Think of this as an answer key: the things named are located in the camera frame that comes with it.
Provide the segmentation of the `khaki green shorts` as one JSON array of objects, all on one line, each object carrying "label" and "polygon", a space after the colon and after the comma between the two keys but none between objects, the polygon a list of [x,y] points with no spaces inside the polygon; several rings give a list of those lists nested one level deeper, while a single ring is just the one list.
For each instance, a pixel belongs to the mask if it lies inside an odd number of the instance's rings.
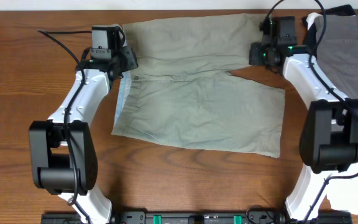
[{"label": "khaki green shorts", "polygon": [[139,66],[121,80],[112,133],[185,149],[280,155],[283,89],[236,77],[261,14],[124,25]]}]

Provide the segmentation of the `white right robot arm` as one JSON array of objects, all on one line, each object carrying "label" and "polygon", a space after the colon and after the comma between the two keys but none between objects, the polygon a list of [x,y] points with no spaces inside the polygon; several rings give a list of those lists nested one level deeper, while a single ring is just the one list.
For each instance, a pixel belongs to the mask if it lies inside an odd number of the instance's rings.
[{"label": "white right robot arm", "polygon": [[344,189],[358,178],[358,99],[339,91],[304,45],[254,42],[251,65],[278,67],[308,109],[300,136],[303,167],[285,211],[272,223],[349,223],[348,212],[320,212],[329,187]]}]

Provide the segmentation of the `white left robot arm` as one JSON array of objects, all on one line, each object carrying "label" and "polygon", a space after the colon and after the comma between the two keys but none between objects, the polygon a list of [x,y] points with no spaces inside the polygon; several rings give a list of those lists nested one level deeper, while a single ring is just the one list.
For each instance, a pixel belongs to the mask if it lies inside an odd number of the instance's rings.
[{"label": "white left robot arm", "polygon": [[90,126],[112,82],[138,67],[130,46],[85,49],[76,79],[60,107],[29,127],[34,184],[64,199],[73,213],[45,213],[42,223],[115,223],[112,202],[96,184],[98,160]]}]

